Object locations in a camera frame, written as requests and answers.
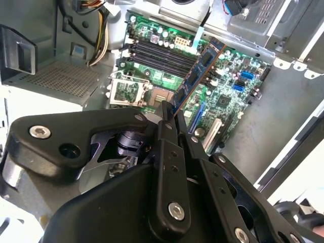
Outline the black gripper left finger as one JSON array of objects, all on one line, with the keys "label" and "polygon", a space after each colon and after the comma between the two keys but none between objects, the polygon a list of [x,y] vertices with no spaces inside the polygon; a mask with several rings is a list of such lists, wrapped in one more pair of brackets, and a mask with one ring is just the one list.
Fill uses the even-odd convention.
[{"label": "black gripper left finger", "polygon": [[46,234],[185,234],[190,204],[184,149],[169,102],[25,116],[10,128],[1,196]]}]

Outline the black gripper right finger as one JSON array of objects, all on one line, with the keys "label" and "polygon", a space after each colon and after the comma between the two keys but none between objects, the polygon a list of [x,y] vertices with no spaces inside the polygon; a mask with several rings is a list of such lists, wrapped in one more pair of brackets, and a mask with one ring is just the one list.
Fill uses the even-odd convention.
[{"label": "black gripper right finger", "polygon": [[221,153],[207,156],[201,142],[177,113],[187,175],[197,180],[204,208],[220,242],[303,242],[287,221]]}]

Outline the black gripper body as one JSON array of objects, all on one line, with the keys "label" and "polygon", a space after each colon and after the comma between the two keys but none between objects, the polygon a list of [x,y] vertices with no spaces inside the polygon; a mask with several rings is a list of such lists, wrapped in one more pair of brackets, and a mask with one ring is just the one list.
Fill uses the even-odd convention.
[{"label": "black gripper body", "polygon": [[183,163],[135,166],[65,203],[43,242],[220,242]]}]

